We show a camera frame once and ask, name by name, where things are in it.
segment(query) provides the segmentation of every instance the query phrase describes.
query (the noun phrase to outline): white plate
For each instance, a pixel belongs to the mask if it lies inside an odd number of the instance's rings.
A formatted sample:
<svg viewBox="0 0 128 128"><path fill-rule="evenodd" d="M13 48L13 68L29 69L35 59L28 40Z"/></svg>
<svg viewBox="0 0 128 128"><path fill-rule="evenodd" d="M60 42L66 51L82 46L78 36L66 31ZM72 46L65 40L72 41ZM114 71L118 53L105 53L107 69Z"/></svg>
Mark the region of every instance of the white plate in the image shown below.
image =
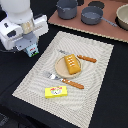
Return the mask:
<svg viewBox="0 0 128 128"><path fill-rule="evenodd" d="M77 58L77 62L81 68L81 71L82 71L82 64L81 64L81 61L79 58ZM60 75L62 78L74 78L74 77L77 77L80 73L75 73L73 75L70 75L69 72L68 72L68 68L66 66L66 63L65 63L65 60L64 60L64 56L59 58L56 63L55 63L55 70L56 72L58 73L58 75Z"/></svg>

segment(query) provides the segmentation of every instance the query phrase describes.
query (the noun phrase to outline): fork tines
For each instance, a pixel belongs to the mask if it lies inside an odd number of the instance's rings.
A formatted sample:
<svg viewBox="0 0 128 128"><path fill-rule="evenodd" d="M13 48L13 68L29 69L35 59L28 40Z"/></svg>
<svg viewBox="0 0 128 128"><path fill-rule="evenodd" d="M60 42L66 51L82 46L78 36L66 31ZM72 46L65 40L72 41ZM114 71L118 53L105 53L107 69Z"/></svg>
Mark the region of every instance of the fork tines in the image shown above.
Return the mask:
<svg viewBox="0 0 128 128"><path fill-rule="evenodd" d="M52 73L48 71L43 71L43 76L49 78L52 75Z"/></svg>

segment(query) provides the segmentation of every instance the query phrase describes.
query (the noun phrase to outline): beige placemat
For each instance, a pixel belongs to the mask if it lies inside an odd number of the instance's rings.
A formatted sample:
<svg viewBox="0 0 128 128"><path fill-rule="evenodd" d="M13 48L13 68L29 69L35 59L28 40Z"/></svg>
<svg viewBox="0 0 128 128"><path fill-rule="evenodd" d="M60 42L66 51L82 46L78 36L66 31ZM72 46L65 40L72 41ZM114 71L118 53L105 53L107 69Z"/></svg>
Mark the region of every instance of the beige placemat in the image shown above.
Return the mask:
<svg viewBox="0 0 128 128"><path fill-rule="evenodd" d="M42 75L44 70L56 74L54 64L59 57L63 56L57 49L95 58L97 62L81 60L82 72L72 81L84 85L83 90L66 85L68 96L45 99L46 87L65 86L61 81L50 80ZM112 49L113 46L110 44L60 31L15 90L13 96L78 127L88 128Z"/></svg>

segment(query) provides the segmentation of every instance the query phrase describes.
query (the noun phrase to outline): yellow butter stick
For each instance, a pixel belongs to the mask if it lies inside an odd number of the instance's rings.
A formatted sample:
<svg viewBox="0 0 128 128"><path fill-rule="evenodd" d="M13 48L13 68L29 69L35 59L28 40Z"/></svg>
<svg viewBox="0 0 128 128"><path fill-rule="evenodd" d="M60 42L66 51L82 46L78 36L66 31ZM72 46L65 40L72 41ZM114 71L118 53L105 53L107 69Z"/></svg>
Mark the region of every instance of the yellow butter stick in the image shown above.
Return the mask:
<svg viewBox="0 0 128 128"><path fill-rule="evenodd" d="M61 96L67 96L66 86L45 88L45 98L54 98L54 97L61 97Z"/></svg>
<svg viewBox="0 0 128 128"><path fill-rule="evenodd" d="M66 62L67 68L68 68L68 72L70 75L81 71L81 68L80 68L74 54L64 56L64 59L65 59L65 62Z"/></svg>

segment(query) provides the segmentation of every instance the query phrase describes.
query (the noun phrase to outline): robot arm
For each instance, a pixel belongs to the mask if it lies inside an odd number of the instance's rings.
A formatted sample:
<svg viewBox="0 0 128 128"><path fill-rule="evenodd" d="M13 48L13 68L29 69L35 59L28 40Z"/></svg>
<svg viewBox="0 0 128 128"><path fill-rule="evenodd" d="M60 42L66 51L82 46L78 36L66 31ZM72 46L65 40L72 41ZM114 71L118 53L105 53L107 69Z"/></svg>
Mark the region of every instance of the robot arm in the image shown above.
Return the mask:
<svg viewBox="0 0 128 128"><path fill-rule="evenodd" d="M35 47L39 36L48 32L46 15L34 19L30 0L0 0L0 4L7 14L7 17L0 22L0 39L5 49L11 50L17 47L19 51L29 53L29 47L32 45Z"/></svg>

